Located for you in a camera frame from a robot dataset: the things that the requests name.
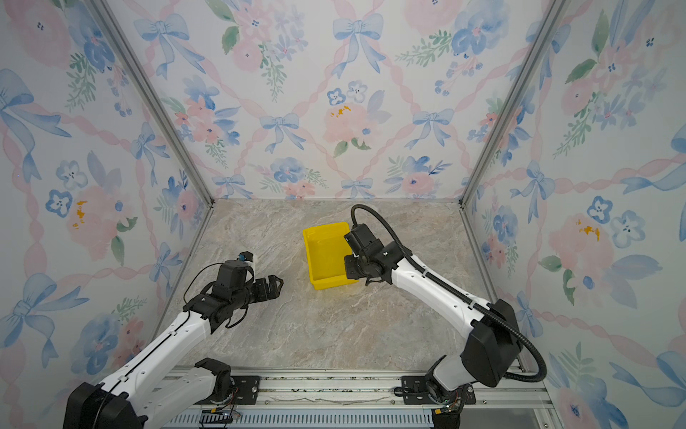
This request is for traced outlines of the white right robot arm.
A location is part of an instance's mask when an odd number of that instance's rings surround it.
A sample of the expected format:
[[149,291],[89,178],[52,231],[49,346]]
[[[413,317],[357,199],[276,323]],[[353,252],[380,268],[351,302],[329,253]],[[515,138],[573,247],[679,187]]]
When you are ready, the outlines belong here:
[[350,234],[346,242],[352,250],[344,258],[349,279],[387,282],[412,294],[444,317],[466,340],[456,355],[441,357],[427,371],[426,396],[443,405],[456,400],[469,384],[498,386],[523,345],[511,331],[485,316],[482,309],[493,310],[512,324],[515,316],[507,303],[491,303],[457,287],[397,243],[384,246],[374,240],[358,244]]

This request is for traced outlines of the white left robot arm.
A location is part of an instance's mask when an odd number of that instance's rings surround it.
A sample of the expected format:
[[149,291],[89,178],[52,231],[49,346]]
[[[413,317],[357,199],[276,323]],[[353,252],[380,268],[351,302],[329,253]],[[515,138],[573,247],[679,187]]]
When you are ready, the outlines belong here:
[[150,345],[98,384],[83,383],[67,400],[65,428],[160,428],[199,401],[231,407],[240,391],[232,368],[200,359],[186,375],[159,384],[198,344],[219,328],[230,328],[238,309],[280,296],[284,281],[275,275],[232,290],[207,284]]

